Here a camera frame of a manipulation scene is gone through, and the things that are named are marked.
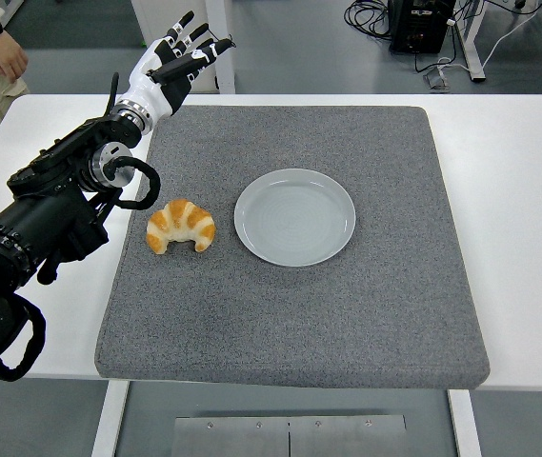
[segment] croissant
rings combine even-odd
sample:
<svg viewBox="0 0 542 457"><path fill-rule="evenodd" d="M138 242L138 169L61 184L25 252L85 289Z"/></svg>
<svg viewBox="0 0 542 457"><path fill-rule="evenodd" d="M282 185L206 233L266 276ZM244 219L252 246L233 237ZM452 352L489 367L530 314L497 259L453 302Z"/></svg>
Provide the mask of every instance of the croissant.
<svg viewBox="0 0 542 457"><path fill-rule="evenodd" d="M157 254L167 251L171 241L195 242L194 250L207 249L215 235L211 215L185 198L171 200L155 212L148 221L146 242Z"/></svg>

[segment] white robotic hand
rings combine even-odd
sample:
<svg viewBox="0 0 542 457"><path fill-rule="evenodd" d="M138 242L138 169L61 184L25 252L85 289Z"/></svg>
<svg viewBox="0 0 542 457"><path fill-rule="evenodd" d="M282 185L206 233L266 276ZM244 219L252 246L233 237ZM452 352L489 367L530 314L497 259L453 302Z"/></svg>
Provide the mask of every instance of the white robotic hand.
<svg viewBox="0 0 542 457"><path fill-rule="evenodd" d="M152 130L158 120L174 114L191 91L191 83L217 56L234 46L230 39L203 42L185 53L194 40L209 29L203 24L183 40L178 37L192 20L190 11L167 34L154 41L129 77L129 90L116 102L112 113L131 119L142 134Z"/></svg>

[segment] person's hand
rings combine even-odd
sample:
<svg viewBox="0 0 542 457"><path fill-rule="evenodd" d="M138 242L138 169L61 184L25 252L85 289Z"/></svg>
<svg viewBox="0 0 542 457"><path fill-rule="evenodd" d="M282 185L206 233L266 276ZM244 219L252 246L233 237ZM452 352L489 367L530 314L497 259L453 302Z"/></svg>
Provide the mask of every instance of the person's hand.
<svg viewBox="0 0 542 457"><path fill-rule="evenodd" d="M0 74L11 83L25 72L29 59L21 46L7 31L0 33Z"/></svg>

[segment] white table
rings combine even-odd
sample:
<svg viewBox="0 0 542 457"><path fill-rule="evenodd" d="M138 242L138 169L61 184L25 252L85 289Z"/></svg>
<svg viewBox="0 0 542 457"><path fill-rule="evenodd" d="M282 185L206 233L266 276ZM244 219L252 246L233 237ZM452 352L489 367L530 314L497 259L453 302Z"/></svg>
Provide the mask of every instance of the white table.
<svg viewBox="0 0 542 457"><path fill-rule="evenodd" d="M481 388L542 390L542 96L191 95L191 105L407 105L430 118L473 301L491 362ZM0 127L0 210L8 178L38 150L100 115L104 95L28 95ZM145 158L150 136L133 151ZM179 138L175 138L179 147ZM136 182L123 198L133 198ZM41 308L47 345L29 376L98 379L97 332L110 295L129 212L115 209L110 242L62 264L56 283L32 279L19 293ZM5 354L20 360L24 332Z"/></svg>

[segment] gray pad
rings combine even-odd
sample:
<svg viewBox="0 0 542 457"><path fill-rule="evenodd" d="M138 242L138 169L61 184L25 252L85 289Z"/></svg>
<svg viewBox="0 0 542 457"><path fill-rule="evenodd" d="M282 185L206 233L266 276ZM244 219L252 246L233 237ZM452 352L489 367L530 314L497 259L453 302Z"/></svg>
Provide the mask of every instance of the gray pad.
<svg viewBox="0 0 542 457"><path fill-rule="evenodd" d="M149 163L161 195L130 219L97 342L102 376L444 389L488 376L422 109L183 107L157 126ZM264 262L234 228L245 187L287 168L327 174L355 205L352 239L316 266ZM146 245L148 219L175 198L213 216L205 252Z"/></svg>

